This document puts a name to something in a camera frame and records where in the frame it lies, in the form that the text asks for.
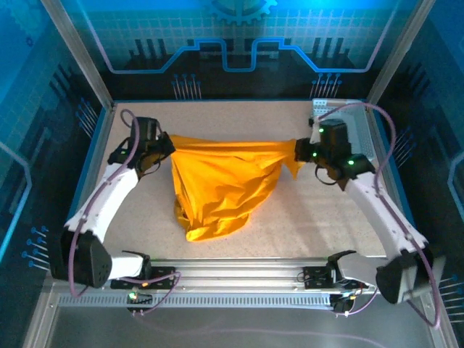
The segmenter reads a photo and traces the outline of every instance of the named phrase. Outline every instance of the metal track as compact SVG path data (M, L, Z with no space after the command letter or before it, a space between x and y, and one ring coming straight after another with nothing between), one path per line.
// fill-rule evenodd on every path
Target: metal track
M234 259L153 261L153 266L174 266L182 278L163 307L276 307L331 309L330 294L343 289L305 289L302 268L324 266L323 259ZM127 290L89 289L80 299L69 285L57 282L59 305L64 307L152 307L166 290L140 291L146 300L134 304Z

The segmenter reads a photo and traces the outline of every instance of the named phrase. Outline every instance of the cable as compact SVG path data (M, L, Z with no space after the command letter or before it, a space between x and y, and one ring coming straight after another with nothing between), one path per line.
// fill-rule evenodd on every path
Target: cable
M173 287L171 289L169 289L169 291L166 293L166 295L164 295L164 297L161 298L161 300L158 303L156 303L155 306L153 306L152 308L150 308L148 310L145 310L145 311L140 310L140 315L145 315L145 314L148 314L148 313L153 312L154 310L156 310L172 294L172 292L174 291L174 288L179 284L179 280L182 277L181 272L170 273L170 274L164 275L163 277L153 278L153 279L150 279L148 281L145 281L145 280L141 281L141 280L138 280L138 279L131 279L131 278L121 278L120 280L127 281L128 283L143 284L143 283L156 283L158 281L163 281L165 279L171 278L172 276L177 276L175 281L174 281ZM136 315L136 311L134 310L132 312L132 316L135 316L135 315Z
M131 125L129 124L128 121L125 120L125 118L124 118L124 116L123 116L124 110L121 110L119 116L121 117L121 121L124 123L124 125L125 125L126 127L129 127L129 128L130 128Z
M369 307L369 305L372 303L372 301L376 298L377 293L378 293L378 288L376 288L376 290L374 291L374 293L373 293L372 296L370 297L369 301L367 301L366 304L364 304L361 308L359 308L359 309L357 309L357 310L349 311L348 313L345 313L344 315L346 315L346 316L348 317L348 316L350 316L350 315L358 314L359 312L362 312L362 311L365 310L367 307Z
M393 122L392 118L390 117L390 115L384 109L382 109L381 107L378 107L377 105L373 105L373 104L365 103L365 102L359 102L359 103L345 104L345 105L341 105L340 107L336 107L335 109L325 113L324 115L321 115L318 118L318 120L321 121L324 118L328 117L330 114L333 114L333 113L339 111L340 109L344 109L346 107L359 107L359 106L368 107L368 108L371 108L371 109L374 109L374 110L380 112L380 114L384 117L384 119L389 124L390 132L391 132L390 150L387 152L384 160L382 161L382 163L380 164L378 170L376 171L376 174L374 176L374 189L376 190L376 194L378 195L378 197L381 200L382 204L389 211L390 215L394 218L395 222L400 226L401 230L405 234L406 239L408 241L410 241L410 243L414 246L415 250L419 254L420 259L422 260L422 262L423 262L423 264L424 264L424 266L426 268L427 276L428 276L428 279L430 280L430 284L431 284L431 288L432 288L432 295L433 295L433 298L434 298L434 306L435 306L434 322L432 323L430 320L428 320L427 317L410 300L408 300L407 302L414 309L414 311L416 311L420 315L420 317L427 323L427 325L432 326L435 329L438 329L440 327L440 315L441 315L440 293L439 293L439 289L438 289L438 286L436 284L436 279L434 277L434 273L433 273L433 271L431 269L430 263L428 262L425 254L423 253L423 251L422 251L421 247L419 246L419 244L417 243L417 241L415 241L415 239L411 236L411 234L407 230L407 227L405 226L405 224L401 221L399 216L396 214L396 212L393 210L393 208L390 206L390 204L387 202L385 197L380 192L380 185L379 185L380 174L382 173L382 171L384 170L384 168L388 164L388 161L390 160L390 157L393 155L394 147L395 147L396 140L397 140L397 131L396 131L395 127L394 127L394 122Z
M96 192L92 195L92 197L88 201L88 204L87 204L86 208L84 209L82 217L79 220L78 227L75 229L74 236L72 236L72 241L71 241L71 246L70 246L70 254L69 254L69 257L68 257L68 264L67 264L67 274L68 274L68 281L70 283L70 292L71 292L72 296L75 297L75 298L81 297L88 288L88 286L86 286L84 288L84 290L82 290L78 294L76 292L76 290L75 290L75 284L74 284L74 256L75 256L75 250L76 250L76 246L77 246L77 243L78 243L78 237L79 237L80 231L82 230L82 227L83 227L84 223L86 223L87 216L88 216L92 206L95 204L96 199L100 196L100 194L102 194L104 188L107 187L107 185L109 183L111 183L113 181L113 179L115 179L124 169L127 168L128 163L133 159L133 156L136 153L137 146L138 146L138 143L140 141L140 128L138 126L137 117L134 115L133 112L131 112L128 109L121 110L120 116L121 116L121 119L123 120L123 122L126 125L127 125L127 123L124 121L124 118L123 118L123 114L125 112L127 112L133 118L133 125L135 127L135 133L136 133L135 140L134 140L134 145L133 145L132 149L130 150L128 158L125 159L125 161L121 164L121 166L118 169L116 169L113 172L113 174L111 174L108 177L108 179L106 179L106 181L104 181L103 184L100 185L100 187L98 187Z
M314 175L315 175L315 177L316 177L321 183L323 183L324 185L327 185L327 186L333 186L333 185L335 185L335 184L336 184L336 181L333 181L333 182L331 182L331 183L326 183L325 181L322 181L321 179L319 179L319 177L318 177L318 171L319 171L319 169L321 169L321 168L322 168L322 167L321 167L320 165L316 165L316 168L314 169Z

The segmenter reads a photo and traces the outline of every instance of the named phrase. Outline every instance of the beige table surface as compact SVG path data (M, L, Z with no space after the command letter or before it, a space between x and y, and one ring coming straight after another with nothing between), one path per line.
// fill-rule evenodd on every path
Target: beige table surface
M118 104L106 159L129 135L120 120L127 108L157 118L169 134L212 140L289 140L309 136L310 101L196 101ZM384 255L377 235L338 186L324 186L305 165L294 181L288 170L249 225L214 241L188 242L177 224L169 160L129 193L104 240L108 249L144 252L153 258L326 257L353 249Z

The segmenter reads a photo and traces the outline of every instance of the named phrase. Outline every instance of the metal frame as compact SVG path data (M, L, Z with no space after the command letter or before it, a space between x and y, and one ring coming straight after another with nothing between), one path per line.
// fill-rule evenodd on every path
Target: metal frame
M434 4L435 0L419 0L416 4L369 92L368 102L372 104L378 103Z
M23 348L46 346L57 313L59 296L54 290L53 280L47 278L30 321Z
M74 214L75 211L79 209L79 207L82 207L87 198L91 195L92 191L95 189L95 185L98 181L98 176L99 176L99 169L100 166L102 165L102 158L104 156L104 150L106 148L108 138L109 138L109 132L111 131L111 127L113 124L113 120L115 118L115 107L111 107L111 109L107 109L102 120L99 122L102 122L101 127L97 125L96 127L96 132L94 134L94 137L97 137L96 139L96 144L94 147L94 152L91 155L92 158L90 160L90 163L88 164L88 171L86 173L82 173L81 176L82 178L79 179L83 180L82 188L79 192L76 191L75 197L72 202L72 208L70 211L70 215Z
M305 290L304 284L296 276L302 266L321 266L323 258L303 259L204 259L204 260L157 260L156 266L175 266L183 274L176 291L165 307L272 307L272 308L314 308L327 310L327 295L340 293L333 289ZM151 307L166 291L144 291L152 296L151 305L130 307ZM373 293L373 288L366 294ZM89 289L80 299L69 294L69 284L55 282L49 275L36 306L24 348L46 347L53 332L57 308L60 307L128 307L128 291L111 290L109 284L101 289ZM442 306L442 326L439 330L430 328L436 348L458 348L455 335ZM434 302L430 294L420 298L420 306L425 314L434 316Z
M101 105L105 109L111 109L113 99L61 1L41 1Z

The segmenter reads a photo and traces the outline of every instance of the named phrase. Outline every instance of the orange fabric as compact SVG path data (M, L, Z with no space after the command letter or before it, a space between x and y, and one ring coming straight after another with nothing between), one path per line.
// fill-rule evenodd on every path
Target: orange fabric
M294 178L303 166L294 161L296 140L222 142L171 136L176 196L175 215L188 241L227 236L276 187L282 164Z

